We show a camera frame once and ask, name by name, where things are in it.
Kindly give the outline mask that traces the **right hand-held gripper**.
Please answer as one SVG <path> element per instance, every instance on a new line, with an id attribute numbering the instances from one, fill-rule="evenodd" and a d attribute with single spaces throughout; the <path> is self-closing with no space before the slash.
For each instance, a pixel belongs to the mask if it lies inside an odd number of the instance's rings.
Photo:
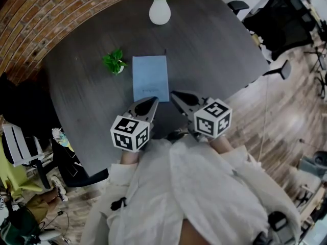
<path id="1" fill-rule="evenodd" d="M 220 99 L 204 97 L 192 91 L 174 90 L 171 100 L 188 119 L 189 132 L 199 140 L 201 136 L 215 139 L 230 127 L 232 108 Z"/>

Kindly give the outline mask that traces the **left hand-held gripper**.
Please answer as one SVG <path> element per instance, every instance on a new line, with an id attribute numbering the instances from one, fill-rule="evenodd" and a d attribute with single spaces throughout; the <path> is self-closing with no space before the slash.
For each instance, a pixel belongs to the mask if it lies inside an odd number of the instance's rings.
<path id="1" fill-rule="evenodd" d="M 110 129 L 114 147 L 138 152 L 150 140 L 158 104 L 158 97 L 146 97 L 134 102 L 123 115 L 118 115 Z"/>

